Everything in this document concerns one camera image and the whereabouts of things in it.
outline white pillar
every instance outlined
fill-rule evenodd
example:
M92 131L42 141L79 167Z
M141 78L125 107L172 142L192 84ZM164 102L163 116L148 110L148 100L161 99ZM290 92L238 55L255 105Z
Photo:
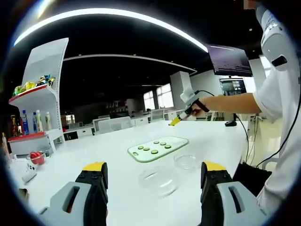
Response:
M181 100L180 95L184 89L191 88L189 74L187 72L177 72L170 76L170 81L174 107L176 109L185 109L185 103Z

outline black cable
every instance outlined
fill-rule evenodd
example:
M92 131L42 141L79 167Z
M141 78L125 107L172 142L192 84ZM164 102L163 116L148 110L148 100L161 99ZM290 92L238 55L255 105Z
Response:
M205 93L208 93L208 94L210 94L210 95L212 95L212 96L215 96L215 95L213 95L212 93L210 93L210 92L208 92L208 91L206 91L206 90L198 90L198 92L205 92Z
M243 128L245 130L245 133L246 133L246 141L248 143L248 148L247 148L247 151L246 151L246 161L247 161L247 157L248 157L248 153L249 153L249 136L248 136L248 132L246 131L244 124L242 123L242 121L240 120L240 118L237 115L236 115L236 118L238 118L238 120L240 121L240 123L243 126Z
M215 96L213 95L212 93L206 91L206 90L198 90L197 92L205 92L205 93L208 93L212 96ZM248 149L247 149L247 152L246 152L246 160L247 160L247 157L248 157L248 154L249 154L249 136L248 136L248 133L245 129L245 126L243 125L242 121L240 120L240 118L235 114L236 118L238 118L238 120L240 121L241 125L243 126L244 130L245 130L245 133L246 133L246 140L247 140L247 143L248 143Z
M255 157L256 137L257 137L257 131L258 131L258 124L259 124L259 118L258 118L258 116L257 116L257 126L256 126L255 138L254 138L254 154L253 154L253 158L252 158L252 161L251 161L251 163L250 163L250 166L252 165L253 160L254 160L254 157Z
M279 148L279 150L278 150L277 152L275 152L274 154L272 154L269 158L266 158L265 160L263 160L263 161L261 161L260 163L258 163L256 167L258 167L258 166L259 166L260 164L262 164L264 161L266 161L266 160L272 158L273 156L275 156L276 154L278 154L278 153L281 151L281 149L283 148L284 144L287 142L288 137L289 137L290 134L291 134L291 131L292 131L292 129L293 129L293 126L295 125L295 123L296 123L296 121L297 121L298 113L299 113L299 110L300 110L300 104L301 104L301 83L300 83L300 96L299 96L299 103L298 103L297 113L296 113L296 116L295 116L295 118L294 118L294 120L293 120L292 126L290 127L290 130L289 130L288 133L287 133L287 136L286 136L285 140L283 141L281 147Z
M255 145L255 142L256 142L256 135L257 135L257 132L256 132L256 116L257 116L257 114L256 114L255 117L254 117L254 126L253 126L253 129L254 129L254 139L253 139L253 144L252 144L252 147L251 147L251 150L250 150L250 154L249 154L249 156L248 156L248 158L247 158L247 161L248 161L249 158L250 158L250 155L251 155L251 153L252 153L252 150L253 150L254 145Z

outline monitor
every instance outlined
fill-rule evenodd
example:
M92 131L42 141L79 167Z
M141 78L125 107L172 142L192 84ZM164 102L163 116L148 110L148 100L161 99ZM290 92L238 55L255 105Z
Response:
M225 96L246 93L246 86L243 79L220 79L220 84Z
M207 48L215 75L253 76L243 49L218 45L208 45Z

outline red object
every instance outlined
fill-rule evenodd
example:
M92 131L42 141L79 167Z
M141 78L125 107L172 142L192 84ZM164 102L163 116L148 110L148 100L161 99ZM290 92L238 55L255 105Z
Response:
M44 156L41 152L30 152L30 159L35 165L42 165L45 162Z
M27 140L27 139L29 140L29 139L43 137L45 135L46 135L45 132L39 132L39 133L30 134L30 135L22 135L22 136L13 137L13 138L8 139L8 142L16 142L16 141L22 141L22 140Z
M23 129L23 120L22 118L20 117L20 123L21 123L21 132L22 134L24 134L24 129Z
M33 164L37 165L39 163L38 153L37 152L30 152L30 160Z
M30 152L30 158L36 158L38 156L38 154L36 152Z
M18 99L18 98L20 98L20 97L26 95L26 94L32 93L32 92L37 91L37 90L39 90L39 89L44 89L44 88L46 88L46 87L47 87L47 84L44 84L44 85L37 86L37 87L35 87L35 88L29 89L29 90L27 90L27 91L24 91L24 92L18 94L17 96L10 98L10 99L8 100L8 103L10 103L10 102L12 102L12 101L14 101L14 100L16 100L16 99Z

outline glass petri dish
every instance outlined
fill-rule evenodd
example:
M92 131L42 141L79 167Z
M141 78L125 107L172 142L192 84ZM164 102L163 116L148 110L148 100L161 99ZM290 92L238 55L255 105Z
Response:
M168 196L177 189L175 172L163 166L145 170L139 176L139 184L157 197Z
M199 161L193 155L175 156L174 164L183 170L196 170L200 167Z

